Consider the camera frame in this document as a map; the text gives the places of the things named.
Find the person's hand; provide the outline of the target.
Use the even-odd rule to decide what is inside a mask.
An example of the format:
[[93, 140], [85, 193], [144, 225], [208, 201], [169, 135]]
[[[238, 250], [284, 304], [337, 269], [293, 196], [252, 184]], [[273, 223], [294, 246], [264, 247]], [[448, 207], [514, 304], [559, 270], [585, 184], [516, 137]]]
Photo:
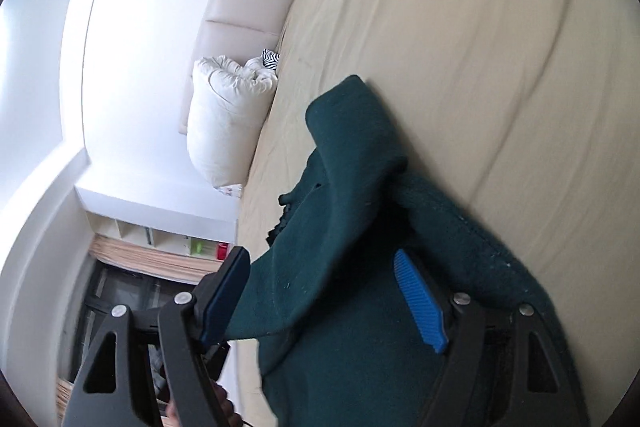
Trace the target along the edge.
[[170, 399], [166, 415], [173, 426], [243, 425], [243, 418], [235, 410], [227, 390], [217, 383], [213, 383], [209, 391], [201, 389], [195, 397], [179, 391], [177, 399]]

